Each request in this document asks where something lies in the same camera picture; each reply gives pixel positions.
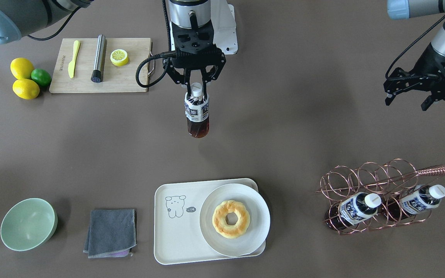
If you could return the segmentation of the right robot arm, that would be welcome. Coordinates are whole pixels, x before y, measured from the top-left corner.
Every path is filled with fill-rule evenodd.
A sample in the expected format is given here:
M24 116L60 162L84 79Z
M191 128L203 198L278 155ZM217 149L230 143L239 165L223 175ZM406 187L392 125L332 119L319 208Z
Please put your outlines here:
M253 59L269 60L265 46L279 42L274 53L292 58L319 58L328 70L334 62L351 57L354 64L372 62L378 71L394 52L382 35L392 37L387 18L376 8L376 0L237 0L244 18L240 36L253 46ZM77 34L97 27L121 35L150 34L158 23L155 0L0 0L0 44L18 42L80 9L88 9L85 21L73 24Z

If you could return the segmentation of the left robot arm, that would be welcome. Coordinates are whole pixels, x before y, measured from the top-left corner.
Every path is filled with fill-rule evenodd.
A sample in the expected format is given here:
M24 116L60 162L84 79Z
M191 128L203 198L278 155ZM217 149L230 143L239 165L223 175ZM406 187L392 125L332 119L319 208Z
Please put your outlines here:
M388 15L393 20L409 19L426 15L442 14L442 17L425 31L442 24L410 71L390 66L385 74L385 104L390 105L395 97L410 90L430 92L422 102L426 111L433 103L445 101L445 0L389 0Z

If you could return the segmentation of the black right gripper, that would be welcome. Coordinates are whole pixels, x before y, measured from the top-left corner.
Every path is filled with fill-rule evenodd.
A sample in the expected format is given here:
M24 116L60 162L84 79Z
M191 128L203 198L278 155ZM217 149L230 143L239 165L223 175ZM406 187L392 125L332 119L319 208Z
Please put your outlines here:
M166 72L176 84L186 85L185 101L192 97L190 72L200 70L202 75L202 101L207 102L208 83L217 80L226 63L224 53L213 43L212 23L201 27L186 29L172 24L174 56L166 64Z

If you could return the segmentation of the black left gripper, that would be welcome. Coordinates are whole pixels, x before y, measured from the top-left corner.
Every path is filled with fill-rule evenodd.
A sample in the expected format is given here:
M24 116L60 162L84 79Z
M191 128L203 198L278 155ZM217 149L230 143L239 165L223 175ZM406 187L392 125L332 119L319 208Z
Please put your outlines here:
M428 45L413 69L405 71L398 67L388 74L384 90L387 93L386 106L389 106L397 95L410 90L431 93L421 104L423 111L427 111L435 102L445 101L445 56L438 54Z

